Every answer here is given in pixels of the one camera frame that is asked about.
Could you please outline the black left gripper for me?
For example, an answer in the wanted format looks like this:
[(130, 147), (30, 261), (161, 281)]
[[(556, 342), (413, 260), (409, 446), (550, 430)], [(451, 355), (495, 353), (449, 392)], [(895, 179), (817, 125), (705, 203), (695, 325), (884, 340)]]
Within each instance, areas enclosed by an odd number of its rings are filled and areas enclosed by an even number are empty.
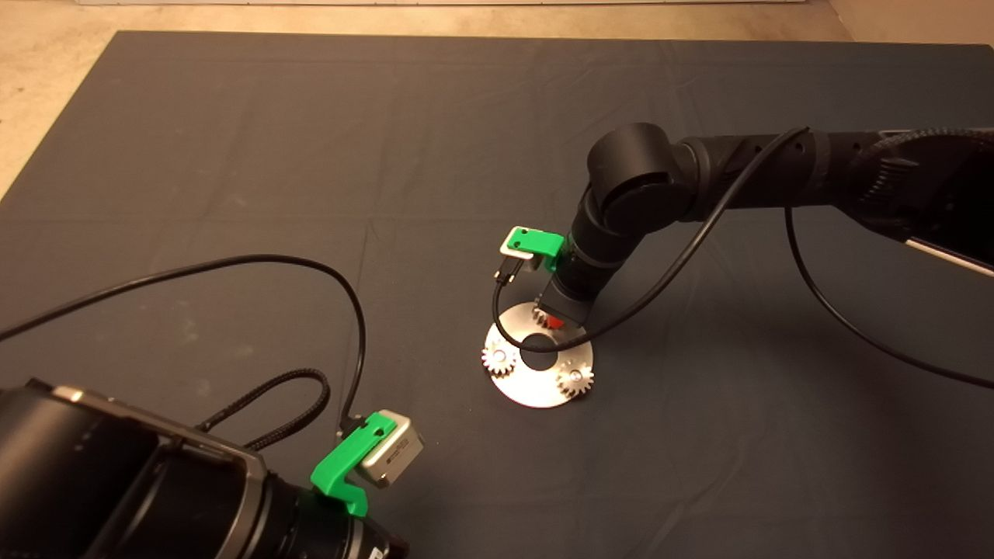
[(411, 546), (343, 502), (269, 478), (269, 558), (408, 558)]

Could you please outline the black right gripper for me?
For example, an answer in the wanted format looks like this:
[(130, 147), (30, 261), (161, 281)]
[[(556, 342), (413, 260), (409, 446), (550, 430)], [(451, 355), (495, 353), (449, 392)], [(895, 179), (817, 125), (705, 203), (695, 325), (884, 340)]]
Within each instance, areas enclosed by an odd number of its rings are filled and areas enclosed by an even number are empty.
[(556, 272), (540, 294), (544, 327), (582, 327), (601, 291), (637, 248), (637, 237), (568, 234)]

